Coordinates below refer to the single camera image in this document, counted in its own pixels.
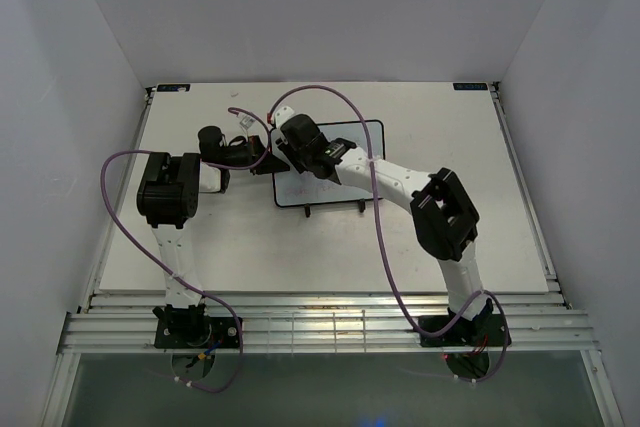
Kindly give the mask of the small black-framed whiteboard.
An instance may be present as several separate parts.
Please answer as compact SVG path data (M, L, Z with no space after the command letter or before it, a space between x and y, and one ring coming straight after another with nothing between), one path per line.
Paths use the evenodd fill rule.
M363 153L357 156L353 149L348 151L350 160L356 160L361 176L361 173L366 170L367 154L366 135L362 123L359 121L320 123L318 127L328 140L350 140L363 150ZM320 179L310 171L299 173L293 162L276 145L279 138L279 134L272 135L273 154L287 163L290 170L273 175L274 202L277 207L308 208L316 205L356 202L360 205L360 211L363 212L364 203L374 199L371 193L371 180L364 181L365 187L361 188L356 186L354 181L343 179L348 160L346 156L341 158L341 164L336 165L337 170L331 178ZM356 179L358 183L362 181L360 176Z

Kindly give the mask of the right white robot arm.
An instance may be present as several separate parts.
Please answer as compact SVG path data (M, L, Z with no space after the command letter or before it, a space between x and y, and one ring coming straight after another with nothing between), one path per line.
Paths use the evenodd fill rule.
M419 245L441 269L450 315L439 330L418 326L418 332L435 338L452 330L464 344L474 344L487 333L493 302L484 291L476 259L479 213L455 172L421 172L374 157L365 122L364 147L350 139L327 139L311 117L287 106L271 116L271 123L280 133L276 145L299 172L366 190L375 202L387 200L411 216Z

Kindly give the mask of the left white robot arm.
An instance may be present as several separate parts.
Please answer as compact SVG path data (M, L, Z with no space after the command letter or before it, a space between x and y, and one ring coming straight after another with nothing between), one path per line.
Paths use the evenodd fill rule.
M196 215L201 194L222 194L230 172L247 167L254 175L287 172L257 135L228 141L217 126L198 132L199 151L172 156L151 153L136 195L138 212L156 239L165 274L165 305L154 311L168 333L190 346L205 344L212 323L205 316L202 287L196 273L189 221Z

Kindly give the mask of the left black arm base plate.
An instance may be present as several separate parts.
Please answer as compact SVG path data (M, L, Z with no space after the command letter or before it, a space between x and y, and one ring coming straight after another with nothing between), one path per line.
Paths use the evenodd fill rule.
M216 343L222 349L238 349L239 329L232 317L211 317L205 306L174 308L154 307L157 319L154 347L156 349L203 349Z

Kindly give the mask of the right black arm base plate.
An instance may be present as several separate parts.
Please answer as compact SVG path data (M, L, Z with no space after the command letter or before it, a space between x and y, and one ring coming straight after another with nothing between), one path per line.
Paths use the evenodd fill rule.
M461 317L439 337L420 335L422 347L502 347L511 345L511 335L505 329L503 317L484 309L472 320Z

